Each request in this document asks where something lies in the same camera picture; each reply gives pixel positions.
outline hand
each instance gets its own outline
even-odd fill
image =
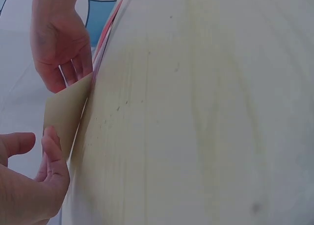
[[[34,180],[7,168],[8,158],[30,151],[32,133],[0,135],[0,224],[47,224],[62,206],[70,183],[60,140],[53,127],[42,138],[42,163]]]
[[[93,70],[90,39],[75,11],[76,0],[60,1],[33,0],[30,33],[35,68],[54,93]]]

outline wooden surface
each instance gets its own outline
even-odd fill
[[[313,0],[122,8],[63,224],[311,224]]]

